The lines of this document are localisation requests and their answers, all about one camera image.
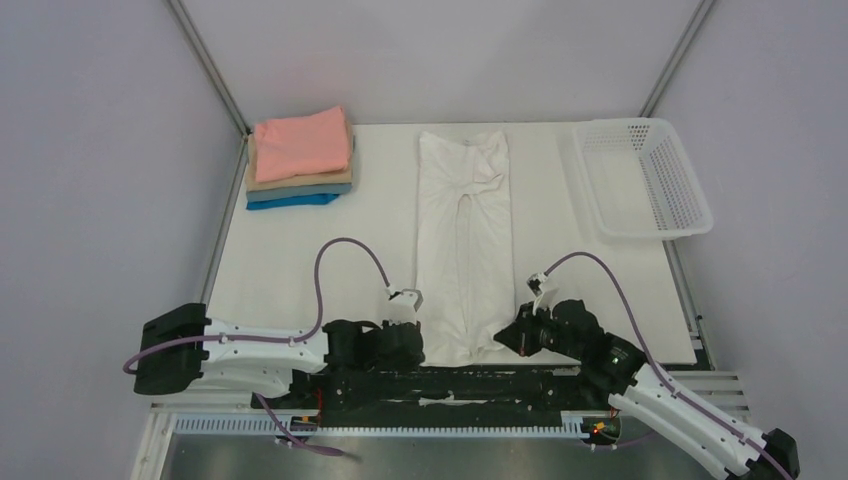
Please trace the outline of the white t shirt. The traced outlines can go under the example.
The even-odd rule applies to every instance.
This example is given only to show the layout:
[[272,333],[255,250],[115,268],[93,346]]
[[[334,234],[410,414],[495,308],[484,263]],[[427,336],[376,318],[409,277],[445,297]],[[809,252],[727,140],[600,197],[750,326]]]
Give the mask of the white t shirt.
[[428,366],[478,362],[515,318],[510,169],[501,131],[419,137],[415,286]]

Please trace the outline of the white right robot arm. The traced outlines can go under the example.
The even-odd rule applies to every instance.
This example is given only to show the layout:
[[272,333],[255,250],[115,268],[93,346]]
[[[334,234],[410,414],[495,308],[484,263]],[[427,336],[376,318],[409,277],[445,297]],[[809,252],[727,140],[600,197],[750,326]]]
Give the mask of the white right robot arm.
[[551,309],[527,303],[494,336],[522,357],[549,350],[580,363],[577,392],[591,408],[607,404],[638,419],[715,479],[796,479],[796,440],[764,432],[710,404],[676,381],[630,341],[605,331],[582,301]]

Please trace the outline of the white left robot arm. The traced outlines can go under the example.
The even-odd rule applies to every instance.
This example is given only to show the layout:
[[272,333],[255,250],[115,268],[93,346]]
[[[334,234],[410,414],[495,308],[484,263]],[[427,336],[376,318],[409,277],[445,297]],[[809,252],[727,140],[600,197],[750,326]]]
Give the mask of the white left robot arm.
[[405,371],[424,360],[417,323],[334,320],[308,333],[212,319],[204,304],[188,303],[144,324],[140,350],[123,370],[140,395],[206,387],[257,393],[301,408],[314,393],[304,374]]

